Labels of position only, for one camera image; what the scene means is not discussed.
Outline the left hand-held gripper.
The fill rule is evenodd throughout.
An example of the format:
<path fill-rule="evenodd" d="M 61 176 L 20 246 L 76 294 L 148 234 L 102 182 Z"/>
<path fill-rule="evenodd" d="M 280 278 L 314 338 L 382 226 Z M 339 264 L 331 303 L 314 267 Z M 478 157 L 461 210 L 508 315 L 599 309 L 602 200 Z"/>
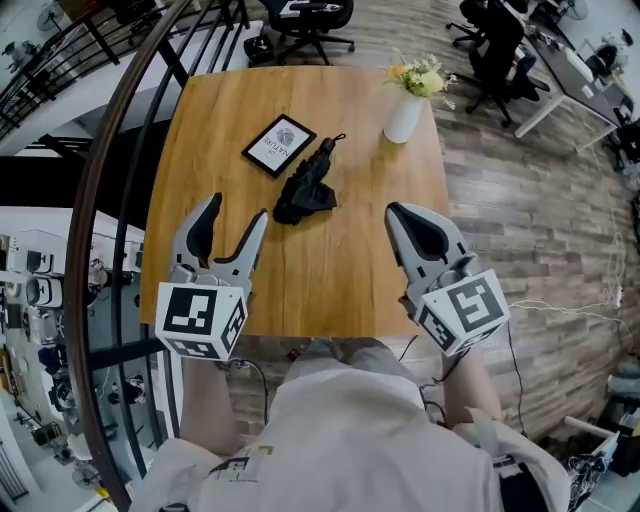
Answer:
<path fill-rule="evenodd" d="M 266 236 L 269 215 L 259 211 L 234 252 L 209 268 L 214 223 L 222 205 L 217 192 L 199 203 L 173 237 L 173 263 L 159 284 L 156 336 L 180 357 L 228 361 L 248 319 L 247 300 Z"/>

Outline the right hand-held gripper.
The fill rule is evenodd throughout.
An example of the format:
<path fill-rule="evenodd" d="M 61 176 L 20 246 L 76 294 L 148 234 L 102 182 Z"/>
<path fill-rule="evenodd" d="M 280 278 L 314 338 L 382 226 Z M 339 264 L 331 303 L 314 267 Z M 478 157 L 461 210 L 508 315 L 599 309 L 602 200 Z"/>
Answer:
<path fill-rule="evenodd" d="M 425 207 L 392 202 L 385 227 L 407 276 L 407 316 L 446 356 L 491 336 L 510 319 L 496 273 L 483 269 L 457 226 Z"/>

